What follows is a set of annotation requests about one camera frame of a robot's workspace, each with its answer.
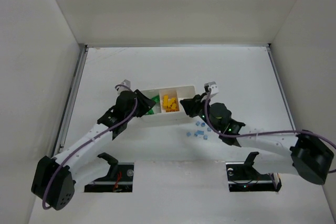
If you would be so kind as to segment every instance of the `white table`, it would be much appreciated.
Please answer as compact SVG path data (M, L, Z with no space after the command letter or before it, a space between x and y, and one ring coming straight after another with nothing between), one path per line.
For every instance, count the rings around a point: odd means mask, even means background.
M133 89L195 85L196 93L216 81L212 102L225 103L234 119L291 128L265 47L90 48L65 148L114 105L113 87L124 79ZM135 162L133 192L79 193L61 212L43 211L38 199L30 223L333 223L322 187L298 176L282 175L279 194L229 193L222 161L243 161L254 149L227 146L213 132L207 141L187 137L196 121L133 119L105 150Z

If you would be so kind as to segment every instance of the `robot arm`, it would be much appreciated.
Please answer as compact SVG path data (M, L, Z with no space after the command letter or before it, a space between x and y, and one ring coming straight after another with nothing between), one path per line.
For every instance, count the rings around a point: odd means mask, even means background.
M119 96L92 129L73 146L53 158L43 157L37 165L32 192L56 210L72 199L75 189L105 176L118 160L102 151L111 140L123 132L133 117L142 117L155 102L139 90L132 92L125 80L117 86Z
M232 119L231 111L223 103L209 105L211 97L218 93L215 82L207 83L205 93L192 99L181 100L186 114L199 116L219 134L227 145L252 147L274 154L251 152L244 166L259 174L288 173L300 175L305 180L323 185L326 181L334 153L315 134L302 131L298 135L251 129L243 122Z

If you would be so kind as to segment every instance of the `yellow object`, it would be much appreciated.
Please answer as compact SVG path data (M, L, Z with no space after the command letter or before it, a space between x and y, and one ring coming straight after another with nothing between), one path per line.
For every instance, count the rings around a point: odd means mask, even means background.
M168 106L168 95L163 96L163 107L167 108Z
M168 102L167 107L168 107L168 108L171 108L171 106L172 106L174 103L176 104L176 98L172 98L172 99L170 99L170 101Z

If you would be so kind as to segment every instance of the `purple cable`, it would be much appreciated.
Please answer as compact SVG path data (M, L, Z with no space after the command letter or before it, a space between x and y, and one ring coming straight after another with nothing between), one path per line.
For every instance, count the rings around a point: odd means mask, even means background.
M125 85L122 85L122 84L119 84L119 85L116 85L115 88L117 87L124 87L126 89L128 89L129 91L132 91L129 87L125 86ZM54 179L56 178L56 175L59 173L59 171L63 168L63 166L68 162L69 159L71 159L72 156L74 156L80 149L82 149L83 147L87 146L88 144L90 144L93 140L99 138L100 136L104 135L105 133L109 132L109 131L112 131L113 129L115 129L116 127L119 127L120 125L128 122L129 120L131 120L132 118L132 115L135 113L135 110L136 110L136 107L138 106L138 100L137 98L135 98L135 104L134 104L134 107L133 107L133 110L131 111L131 113L124 119L122 120L121 122L117 123L116 125L108 128L107 130L103 131L103 132L100 132L98 135L96 135L95 137L91 138L90 140L88 140L87 142L83 143L80 147L78 147L77 149L75 149L73 152L71 152L69 154L69 156L67 156L63 162L57 167L57 169L55 170L54 174L51 176L49 182L48 182L48 185L46 187L46 190L44 191L44 194L43 194L43 199L42 199L42 207L44 210L48 210L51 208L51 206L48 206L46 205L46 201L47 201L47 196L48 196L48 193L49 193L49 190L51 188L51 185L54 181Z
M310 135L310 136L315 136L318 137L320 140L325 141L326 143L330 144L335 150L336 150L336 144L334 144L332 141L330 141L329 139L326 139L324 136L321 136L319 134L316 133L312 133L309 131L298 131L298 130L286 130L286 131L267 131L267 132L259 132L259 133L250 133L250 134L244 134L244 135L226 135L223 134L221 132L219 132L218 130L214 129L214 127L212 126L209 116L208 116L208 104L210 101L210 96L211 93L209 92L206 99L205 99L205 104L204 104L204 113L205 113L205 118L206 118L206 123L208 124L208 126L218 135L223 136L223 137L227 137L227 138L238 138L238 137L247 137L247 136L264 136L264 135L274 135L274 134L285 134L285 133L291 133L291 134L305 134L305 135ZM334 170L330 170L329 173L335 173L336 169Z

